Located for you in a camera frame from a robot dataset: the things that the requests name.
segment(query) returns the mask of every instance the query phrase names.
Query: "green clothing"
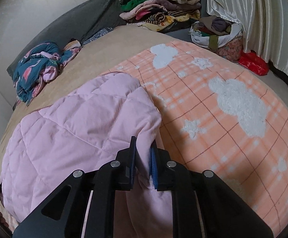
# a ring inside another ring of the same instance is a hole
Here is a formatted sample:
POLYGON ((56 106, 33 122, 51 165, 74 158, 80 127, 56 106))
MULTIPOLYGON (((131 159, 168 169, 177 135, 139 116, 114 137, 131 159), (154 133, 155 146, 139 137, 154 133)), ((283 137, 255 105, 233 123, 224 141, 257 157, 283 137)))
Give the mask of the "green clothing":
POLYGON ((211 35, 209 37, 208 47, 213 52, 217 51, 217 49, 218 49, 218 36, 217 35, 211 35))
POLYGON ((202 37, 210 37, 211 36, 210 34, 202 32, 202 31, 201 31, 201 34, 202 34, 202 37))
POLYGON ((127 4, 122 5, 122 10, 125 12, 129 12, 132 9, 134 9, 136 6, 138 6, 141 3, 144 3, 147 0, 130 0, 127 4))
POLYGON ((229 26, 229 27, 226 29, 226 32, 229 33, 229 34, 231 33, 231 26, 229 26))

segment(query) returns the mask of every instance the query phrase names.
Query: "fabric basket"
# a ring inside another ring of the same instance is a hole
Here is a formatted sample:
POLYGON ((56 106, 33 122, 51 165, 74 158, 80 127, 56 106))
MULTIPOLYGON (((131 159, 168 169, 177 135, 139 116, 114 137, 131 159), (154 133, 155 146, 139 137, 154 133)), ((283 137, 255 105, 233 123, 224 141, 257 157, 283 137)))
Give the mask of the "fabric basket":
MULTIPOLYGON (((230 35, 218 38, 218 49, 214 53, 231 62, 238 62, 242 51, 242 37, 242 25, 238 23, 233 24, 230 35)), ((208 48, 209 37, 191 35, 191 40, 194 44, 210 50, 208 48)))

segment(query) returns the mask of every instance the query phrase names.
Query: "gray floor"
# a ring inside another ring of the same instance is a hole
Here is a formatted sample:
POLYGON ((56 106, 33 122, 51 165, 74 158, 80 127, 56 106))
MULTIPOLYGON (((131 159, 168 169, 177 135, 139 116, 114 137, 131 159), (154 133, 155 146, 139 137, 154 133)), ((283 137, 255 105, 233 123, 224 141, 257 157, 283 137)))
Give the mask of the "gray floor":
POLYGON ((288 107, 288 86, 285 82, 279 79, 277 76, 273 74, 273 72, 269 71, 265 76, 258 76, 260 80, 262 80, 266 85, 268 85, 274 92, 283 100, 283 102, 288 107))

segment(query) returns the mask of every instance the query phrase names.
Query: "metal screw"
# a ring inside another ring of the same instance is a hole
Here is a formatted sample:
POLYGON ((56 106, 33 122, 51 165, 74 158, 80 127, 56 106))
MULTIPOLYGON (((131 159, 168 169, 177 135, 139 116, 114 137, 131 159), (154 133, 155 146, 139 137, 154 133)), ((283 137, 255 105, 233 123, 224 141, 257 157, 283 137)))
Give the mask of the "metal screw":
POLYGON ((168 161, 168 162, 167 162, 167 166, 168 166, 168 167, 175 167, 175 166, 176 166, 176 162, 174 162, 174 161, 168 161))
POLYGON ((112 161, 112 162, 111 162, 111 166, 112 166, 112 167, 118 167, 118 166, 120 166, 120 162, 117 161, 117 160, 112 161))
POLYGON ((76 177, 76 178, 80 177, 81 175, 82 175, 82 171, 81 170, 76 170, 76 171, 73 172, 73 176, 76 177))
POLYGON ((213 171, 210 171, 210 170, 206 170, 206 171, 204 172, 204 175, 205 175, 206 177, 208 177, 208 178, 211 178, 211 177, 213 177, 214 172, 213 172, 213 171))

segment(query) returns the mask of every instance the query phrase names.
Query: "red bag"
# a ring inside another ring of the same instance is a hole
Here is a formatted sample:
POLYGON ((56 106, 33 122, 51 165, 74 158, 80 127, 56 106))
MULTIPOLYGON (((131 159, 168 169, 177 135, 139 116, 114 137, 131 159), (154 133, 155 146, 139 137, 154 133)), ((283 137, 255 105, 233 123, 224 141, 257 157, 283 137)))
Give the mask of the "red bag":
POLYGON ((255 52, 251 51, 250 53, 246 54, 241 52, 241 57, 239 59, 239 64, 246 67, 250 71, 254 72, 259 76, 266 75, 269 71, 268 64, 258 57, 255 52))

